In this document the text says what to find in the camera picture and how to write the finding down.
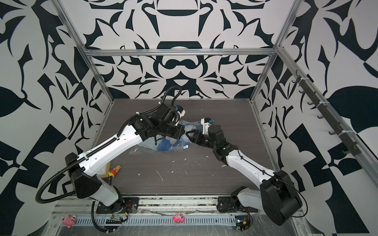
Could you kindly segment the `blue towel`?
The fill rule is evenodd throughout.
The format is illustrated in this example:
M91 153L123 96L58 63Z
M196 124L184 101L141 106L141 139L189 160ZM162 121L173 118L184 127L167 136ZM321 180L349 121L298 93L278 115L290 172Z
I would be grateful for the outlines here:
M174 151L174 148L176 148L178 144L179 144L179 141L176 139L164 138L159 141L157 145L157 151L159 152Z

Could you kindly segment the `grey towel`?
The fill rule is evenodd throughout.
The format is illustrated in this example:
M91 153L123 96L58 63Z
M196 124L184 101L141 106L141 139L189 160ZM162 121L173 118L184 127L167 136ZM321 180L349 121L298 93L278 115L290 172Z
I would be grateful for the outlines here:
M189 131L193 131L193 130L202 131L202 129L203 129L203 125L201 124L201 122L190 123L190 122L187 122L187 121L181 121L179 124L184 126L185 133L187 133ZM189 140L189 138L185 134L181 137L180 140L183 142L184 146L191 143L191 141Z

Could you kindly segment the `clear vacuum bag blue zip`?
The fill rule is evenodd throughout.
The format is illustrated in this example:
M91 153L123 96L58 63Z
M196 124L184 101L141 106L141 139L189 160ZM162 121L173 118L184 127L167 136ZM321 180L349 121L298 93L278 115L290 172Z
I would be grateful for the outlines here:
M149 138L132 147L129 154L142 153L167 153L173 151L182 151L189 148L192 142L184 134L179 140L157 135L156 138Z

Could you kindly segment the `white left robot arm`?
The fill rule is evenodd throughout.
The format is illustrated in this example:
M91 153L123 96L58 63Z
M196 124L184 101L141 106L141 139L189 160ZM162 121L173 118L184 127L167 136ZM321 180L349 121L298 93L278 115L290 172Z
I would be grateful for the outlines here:
M66 160L70 164L78 161L69 170L76 196L79 199L97 200L111 212L120 212L126 205L121 193L102 180L98 172L120 154L147 139L156 139L160 135L179 140L185 133L184 126L179 124L185 113L182 106L160 104L149 115L136 113L117 134L91 150L78 156L67 156Z

